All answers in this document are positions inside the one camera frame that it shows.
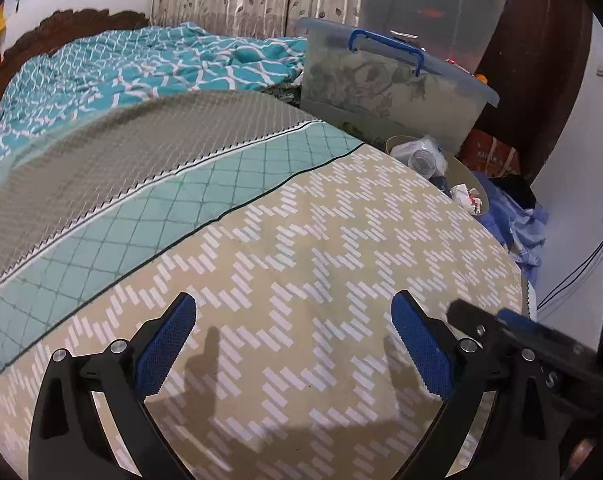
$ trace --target transparent storage bin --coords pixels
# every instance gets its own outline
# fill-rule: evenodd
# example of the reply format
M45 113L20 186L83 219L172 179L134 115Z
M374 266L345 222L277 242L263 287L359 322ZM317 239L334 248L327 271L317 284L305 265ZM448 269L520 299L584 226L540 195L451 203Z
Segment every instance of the transparent storage bin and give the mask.
M506 1L362 0L359 26L384 36L417 36L419 46L432 56L452 58L474 73Z
M362 140L432 136L457 153L499 96L456 66L408 44L327 20L309 31L301 108Z

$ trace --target red bag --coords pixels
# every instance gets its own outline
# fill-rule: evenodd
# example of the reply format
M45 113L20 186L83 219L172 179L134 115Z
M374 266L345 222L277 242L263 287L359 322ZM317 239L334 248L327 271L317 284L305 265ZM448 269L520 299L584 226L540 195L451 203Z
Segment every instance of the red bag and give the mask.
M457 158L469 170L481 171L490 178L520 174L517 150L481 130L471 130Z

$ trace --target wooden headboard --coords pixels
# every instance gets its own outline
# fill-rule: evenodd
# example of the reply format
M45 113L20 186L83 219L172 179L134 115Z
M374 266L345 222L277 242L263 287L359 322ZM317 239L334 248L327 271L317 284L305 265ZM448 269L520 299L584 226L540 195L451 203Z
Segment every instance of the wooden headboard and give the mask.
M139 12L125 10L110 15L109 10L58 10L37 28L25 33L4 53L0 64L0 101L12 77L30 58L54 54L70 41L94 36L106 30L134 30L146 27L148 19Z

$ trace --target wire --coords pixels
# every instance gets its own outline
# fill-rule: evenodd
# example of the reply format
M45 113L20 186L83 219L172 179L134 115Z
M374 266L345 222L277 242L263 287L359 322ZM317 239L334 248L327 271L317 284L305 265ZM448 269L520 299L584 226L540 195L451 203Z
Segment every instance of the wire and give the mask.
M563 280L561 280L561 282L559 282L555 288L553 288L547 295L546 297L541 300L539 302L539 304L537 305L537 309L542 308L543 306L545 306L547 303L549 303L550 301L554 300L560 293L562 293L564 290L566 290L570 285L572 285L573 283L576 282L576 280L579 279L579 277L585 272L585 270L590 266L590 264L593 262L593 260L597 257L597 254L603 249L603 240L601 241L601 243L597 246L597 248L590 254L590 256L587 257L587 259L585 259L581 264L579 264L577 266L577 268L575 270L573 270L568 276L566 276ZM562 288L559 288L561 285L563 285L564 283L566 283L570 277L575 274L577 271L579 270L579 273L571 280L571 282L567 283L565 286L563 286Z

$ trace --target blue garment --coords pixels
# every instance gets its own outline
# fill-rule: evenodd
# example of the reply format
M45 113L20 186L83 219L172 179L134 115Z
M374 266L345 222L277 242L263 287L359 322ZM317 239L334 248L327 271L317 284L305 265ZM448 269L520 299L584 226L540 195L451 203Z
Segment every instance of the blue garment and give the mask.
M473 172L488 195L488 212L475 217L490 233L508 248L512 259L533 285L541 267L541 252L546 241L548 214L539 203L535 209L523 209L490 179Z
M305 38L227 38L194 23L109 30L24 63L0 103L0 160L52 126L194 90L262 90L302 72Z

